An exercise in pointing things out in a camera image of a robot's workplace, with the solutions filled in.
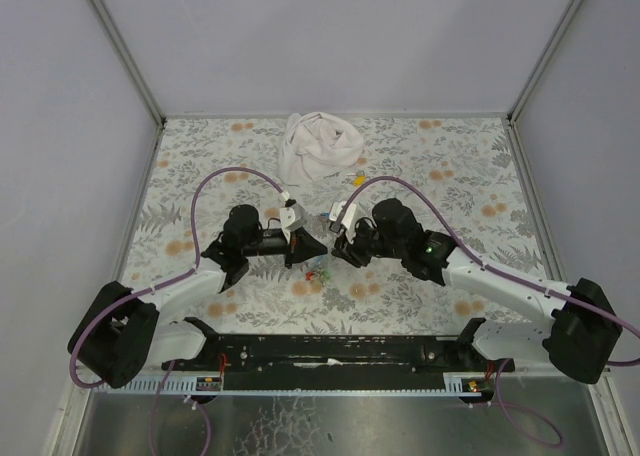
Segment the blue keyring holder with rings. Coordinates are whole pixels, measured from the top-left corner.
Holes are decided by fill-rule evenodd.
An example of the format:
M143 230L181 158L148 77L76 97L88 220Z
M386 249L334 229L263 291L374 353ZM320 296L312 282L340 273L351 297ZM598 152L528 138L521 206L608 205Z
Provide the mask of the blue keyring holder with rings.
M308 263L308 271L313 273L321 273L329 268L330 257L328 255L322 255L313 258Z

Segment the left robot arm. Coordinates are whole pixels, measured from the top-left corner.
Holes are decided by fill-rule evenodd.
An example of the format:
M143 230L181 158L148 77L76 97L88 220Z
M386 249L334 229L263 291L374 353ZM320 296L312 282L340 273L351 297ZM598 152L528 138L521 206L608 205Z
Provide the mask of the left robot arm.
M305 229L304 212L295 201L281 209L280 223L263 227L255 207L237 205L186 273L141 291L118 281L103 286L67 346L74 383L87 385L77 376L78 365L117 389L147 365L195 358L207 337L193 323L174 321L177 313L199 298L230 289L248 272L252 257L280 256L290 268L326 254L326 246Z

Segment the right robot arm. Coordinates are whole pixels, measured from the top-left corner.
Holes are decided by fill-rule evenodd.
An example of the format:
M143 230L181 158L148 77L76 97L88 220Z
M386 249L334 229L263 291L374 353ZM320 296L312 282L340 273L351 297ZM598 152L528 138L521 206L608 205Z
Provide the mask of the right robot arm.
M356 268L372 258L394 259L414 278L463 290L525 317L523 323L471 320L459 335L487 360L548 362L571 379L594 384L621 335L602 288L582 278L574 285L538 279L481 257L454 237L426 230L398 199L366 215L355 203L329 212L338 237L333 256Z

